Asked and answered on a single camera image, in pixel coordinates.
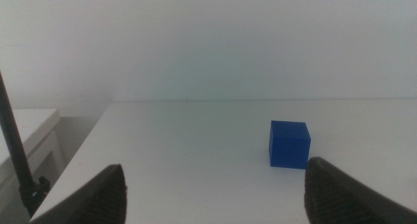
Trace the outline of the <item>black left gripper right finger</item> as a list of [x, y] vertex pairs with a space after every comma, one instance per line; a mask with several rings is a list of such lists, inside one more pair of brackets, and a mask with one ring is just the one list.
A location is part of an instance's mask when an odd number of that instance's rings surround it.
[[310, 158], [304, 182], [310, 223], [410, 223], [416, 212], [377, 193], [320, 157]]

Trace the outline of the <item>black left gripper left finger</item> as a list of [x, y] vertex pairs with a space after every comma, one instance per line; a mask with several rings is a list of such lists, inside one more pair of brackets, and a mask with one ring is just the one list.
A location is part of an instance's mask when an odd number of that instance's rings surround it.
[[124, 224], [127, 187], [120, 164], [109, 165], [65, 200], [36, 217], [37, 224]]

